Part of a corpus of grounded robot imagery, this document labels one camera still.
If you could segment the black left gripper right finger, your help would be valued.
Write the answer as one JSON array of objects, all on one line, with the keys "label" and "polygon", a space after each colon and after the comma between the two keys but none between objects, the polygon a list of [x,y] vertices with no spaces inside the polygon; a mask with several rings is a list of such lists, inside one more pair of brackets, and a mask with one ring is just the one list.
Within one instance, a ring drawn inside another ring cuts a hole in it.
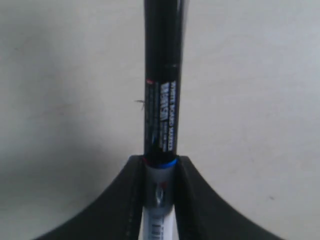
[{"label": "black left gripper right finger", "polygon": [[174,208],[181,240],[279,239],[222,199],[187,156],[175,167]]}]

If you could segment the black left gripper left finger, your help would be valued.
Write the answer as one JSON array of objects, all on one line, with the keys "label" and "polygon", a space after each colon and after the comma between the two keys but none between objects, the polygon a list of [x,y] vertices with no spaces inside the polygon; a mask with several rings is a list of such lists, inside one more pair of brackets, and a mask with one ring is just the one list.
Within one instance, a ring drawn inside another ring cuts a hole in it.
[{"label": "black left gripper left finger", "polygon": [[39,237],[41,240],[137,240],[140,234],[145,166],[140,155],[88,207]]}]

